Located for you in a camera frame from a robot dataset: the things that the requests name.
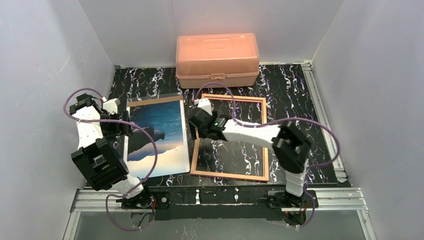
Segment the pink wooden picture frame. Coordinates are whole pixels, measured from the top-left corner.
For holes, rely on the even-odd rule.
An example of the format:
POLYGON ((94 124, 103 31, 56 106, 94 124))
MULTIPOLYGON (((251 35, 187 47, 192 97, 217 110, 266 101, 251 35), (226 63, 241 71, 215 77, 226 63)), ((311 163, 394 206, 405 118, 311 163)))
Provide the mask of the pink wooden picture frame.
MULTIPOLYGON (((234 98, 235 98, 235 101, 237 102, 261 104, 261 121, 263 124, 267 122, 267 106, 266 106, 265 97, 235 96, 234 98)), ((262 148, 263 176, 196 170, 201 140, 199 139, 198 133, 195 132, 195 134, 196 134, 196 139, 194 140, 194 148, 193 148, 193 154, 192 154, 191 166, 190 166, 191 175, 203 176, 203 177, 228 178, 228 179, 236 179, 236 180, 243 180, 243 181, 258 181, 258 182, 269 181, 268 150, 265 147, 262 148)))

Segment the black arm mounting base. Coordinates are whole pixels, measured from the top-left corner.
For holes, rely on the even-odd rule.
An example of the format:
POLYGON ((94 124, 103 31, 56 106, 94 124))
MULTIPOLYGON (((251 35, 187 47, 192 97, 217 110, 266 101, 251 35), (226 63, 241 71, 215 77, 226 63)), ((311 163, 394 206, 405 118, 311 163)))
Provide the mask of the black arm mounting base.
POLYGON ((265 186, 164 188, 144 191, 131 199, 119 199, 122 209, 149 209, 158 221, 180 219, 265 219, 306 221, 308 210, 319 206, 317 194, 288 196, 284 187, 265 186))

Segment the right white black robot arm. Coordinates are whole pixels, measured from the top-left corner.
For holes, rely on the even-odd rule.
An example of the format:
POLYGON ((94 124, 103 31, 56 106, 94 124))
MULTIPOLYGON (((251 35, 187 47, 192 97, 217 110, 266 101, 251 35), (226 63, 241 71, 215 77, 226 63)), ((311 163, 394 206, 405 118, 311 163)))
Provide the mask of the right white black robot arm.
POLYGON ((226 142, 246 142, 273 151, 279 165, 285 170, 285 192, 295 197, 304 195, 307 167, 311 155, 311 142, 295 123, 260 126, 248 122, 237 123, 229 116, 208 113, 197 108, 188 118, 188 125, 197 138, 226 142))

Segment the landscape photo print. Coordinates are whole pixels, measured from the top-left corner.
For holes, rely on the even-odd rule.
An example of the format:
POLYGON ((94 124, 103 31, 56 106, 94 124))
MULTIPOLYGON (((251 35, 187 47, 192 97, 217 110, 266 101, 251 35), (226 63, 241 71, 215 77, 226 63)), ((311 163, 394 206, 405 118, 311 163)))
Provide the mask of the landscape photo print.
POLYGON ((190 158, 184 101, 127 107, 133 128, 125 137, 124 160, 132 176, 143 179, 187 173, 190 158))

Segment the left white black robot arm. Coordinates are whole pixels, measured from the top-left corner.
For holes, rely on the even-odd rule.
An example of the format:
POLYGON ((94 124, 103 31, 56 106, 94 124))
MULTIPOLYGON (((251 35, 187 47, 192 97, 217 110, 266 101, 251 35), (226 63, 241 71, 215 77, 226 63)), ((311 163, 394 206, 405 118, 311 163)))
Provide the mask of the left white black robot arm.
POLYGON ((70 105, 69 114, 77 118, 78 147, 71 159, 96 191, 115 190, 130 199, 144 190, 139 177, 130 174, 123 157, 113 147, 114 138, 131 137, 133 131, 122 121, 129 121, 127 110, 118 111, 117 98, 103 100, 98 105, 95 97, 83 93, 70 105))

